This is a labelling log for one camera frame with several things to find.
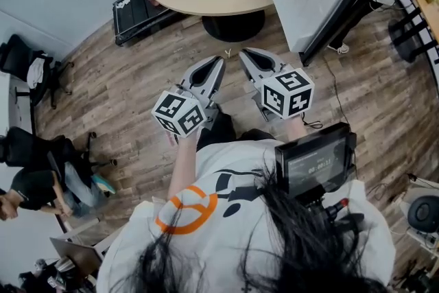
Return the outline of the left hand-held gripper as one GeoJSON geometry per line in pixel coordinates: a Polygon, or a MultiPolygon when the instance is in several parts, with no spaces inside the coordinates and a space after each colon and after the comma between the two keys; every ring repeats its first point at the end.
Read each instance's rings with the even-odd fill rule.
{"type": "Polygon", "coordinates": [[[186,138],[198,128],[212,128],[219,106],[213,100],[225,72],[225,60],[210,56],[189,67],[181,83],[172,91],[163,91],[152,108],[160,126],[186,138]]]}

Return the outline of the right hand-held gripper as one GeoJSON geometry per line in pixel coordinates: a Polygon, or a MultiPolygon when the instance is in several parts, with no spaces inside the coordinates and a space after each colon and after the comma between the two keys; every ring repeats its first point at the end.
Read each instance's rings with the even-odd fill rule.
{"type": "Polygon", "coordinates": [[[285,63],[264,49],[247,47],[239,52],[241,68],[257,90],[252,99],[266,121],[289,119],[310,109],[315,84],[301,68],[285,63]]]}

